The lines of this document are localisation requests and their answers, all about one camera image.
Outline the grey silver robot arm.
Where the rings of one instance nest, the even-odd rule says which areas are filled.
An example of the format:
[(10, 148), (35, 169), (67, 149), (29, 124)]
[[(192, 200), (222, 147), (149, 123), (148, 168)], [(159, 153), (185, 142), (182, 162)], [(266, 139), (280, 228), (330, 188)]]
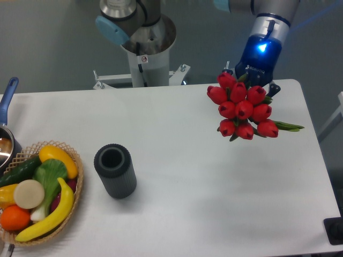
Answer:
[[(234, 68), (223, 71), (237, 78), (245, 75), (253, 86), (268, 86), (274, 96), (280, 87), (273, 82), (278, 61), (299, 1), (215, 1), (217, 9), (249, 12), (256, 16), (242, 57)], [(96, 18), (98, 31), (127, 53), (134, 87), (180, 85), (189, 70), (181, 65), (169, 69), (169, 51), (176, 40), (174, 23), (161, 13), (160, 1), (101, 1)]]

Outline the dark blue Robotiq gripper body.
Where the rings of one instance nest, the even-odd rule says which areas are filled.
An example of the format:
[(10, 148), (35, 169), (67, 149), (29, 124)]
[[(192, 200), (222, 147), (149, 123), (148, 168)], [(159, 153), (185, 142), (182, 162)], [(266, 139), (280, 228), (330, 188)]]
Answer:
[(257, 16), (235, 75), (246, 74), (252, 86), (269, 84), (289, 29), (290, 22), (281, 16)]

